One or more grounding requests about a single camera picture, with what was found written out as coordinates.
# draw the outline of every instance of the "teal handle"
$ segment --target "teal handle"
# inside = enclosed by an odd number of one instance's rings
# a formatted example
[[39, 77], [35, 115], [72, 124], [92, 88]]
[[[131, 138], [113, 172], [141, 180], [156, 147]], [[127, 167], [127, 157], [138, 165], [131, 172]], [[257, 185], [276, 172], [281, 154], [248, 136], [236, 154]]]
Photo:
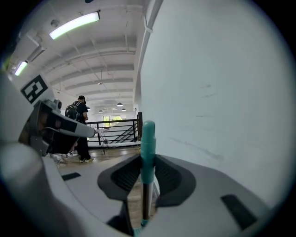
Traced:
[[155, 123], [146, 121], [142, 128], [141, 138], [141, 181], [150, 184], [154, 179], [154, 158], [156, 149]]

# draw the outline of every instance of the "backpack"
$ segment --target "backpack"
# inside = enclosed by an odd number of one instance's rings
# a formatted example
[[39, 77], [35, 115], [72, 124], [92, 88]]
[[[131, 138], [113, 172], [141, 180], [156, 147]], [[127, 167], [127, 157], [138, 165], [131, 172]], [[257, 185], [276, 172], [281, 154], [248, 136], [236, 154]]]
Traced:
[[73, 104], [67, 106], [66, 111], [65, 111], [65, 116], [68, 117], [68, 118], [70, 118], [70, 119], [73, 119], [73, 120], [78, 121], [80, 114], [78, 113], [77, 106], [80, 103], [82, 103], [82, 102], [79, 101], [76, 104], [74, 102]]

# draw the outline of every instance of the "black t-shirt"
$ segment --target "black t-shirt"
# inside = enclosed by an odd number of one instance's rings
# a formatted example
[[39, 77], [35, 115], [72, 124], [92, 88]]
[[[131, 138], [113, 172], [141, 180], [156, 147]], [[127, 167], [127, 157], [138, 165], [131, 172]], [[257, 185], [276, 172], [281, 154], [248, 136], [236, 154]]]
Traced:
[[81, 122], [81, 123], [83, 123], [83, 124], [86, 124], [86, 123], [85, 123], [85, 119], [84, 119], [84, 117], [83, 117], [83, 113], [84, 113], [84, 112], [88, 112], [88, 110], [87, 110], [87, 106], [85, 105], [85, 103], [80, 102], [80, 101], [75, 101], [74, 104], [77, 106], [77, 112], [78, 112], [78, 114], [80, 115], [78, 121]]

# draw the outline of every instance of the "black pants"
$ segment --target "black pants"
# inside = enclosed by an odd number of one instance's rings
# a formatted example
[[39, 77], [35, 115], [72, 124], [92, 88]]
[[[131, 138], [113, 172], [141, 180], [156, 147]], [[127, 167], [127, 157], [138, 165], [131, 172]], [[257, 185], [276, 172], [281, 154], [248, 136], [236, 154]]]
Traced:
[[80, 159], [89, 159], [91, 156], [88, 154], [87, 138], [80, 137], [77, 141], [77, 144], [77, 151], [78, 155], [80, 155]]

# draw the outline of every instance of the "fluorescent light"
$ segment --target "fluorescent light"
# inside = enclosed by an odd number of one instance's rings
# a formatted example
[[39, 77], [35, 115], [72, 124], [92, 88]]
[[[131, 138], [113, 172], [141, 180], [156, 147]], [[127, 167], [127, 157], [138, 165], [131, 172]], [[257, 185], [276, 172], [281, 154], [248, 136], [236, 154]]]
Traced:
[[51, 32], [49, 35], [52, 39], [56, 39], [62, 34], [67, 33], [68, 31], [75, 29], [76, 27], [94, 22], [100, 20], [99, 13], [93, 12], [91, 14], [84, 15], [82, 17], [78, 17], [74, 20], [71, 20], [67, 22], [66, 24], [63, 24], [59, 28], [55, 29], [53, 32]]
[[24, 70], [24, 68], [27, 66], [27, 64], [28, 64], [27, 61], [22, 62], [14, 74], [16, 76], [20, 75], [20, 73], [22, 72], [22, 70]]

